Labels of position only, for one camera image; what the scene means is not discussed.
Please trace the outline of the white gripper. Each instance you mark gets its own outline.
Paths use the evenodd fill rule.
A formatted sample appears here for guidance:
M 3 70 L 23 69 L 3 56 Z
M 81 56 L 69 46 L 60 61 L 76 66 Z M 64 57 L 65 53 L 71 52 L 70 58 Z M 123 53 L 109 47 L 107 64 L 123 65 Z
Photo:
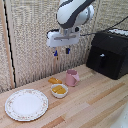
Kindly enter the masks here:
M 60 29 L 53 29 L 47 32 L 47 46 L 54 48 L 54 57 L 58 60 L 57 48 L 59 46 L 72 45 L 79 42 L 80 28 L 75 27 L 63 31 Z M 66 48 L 66 54 L 70 53 L 70 46 Z

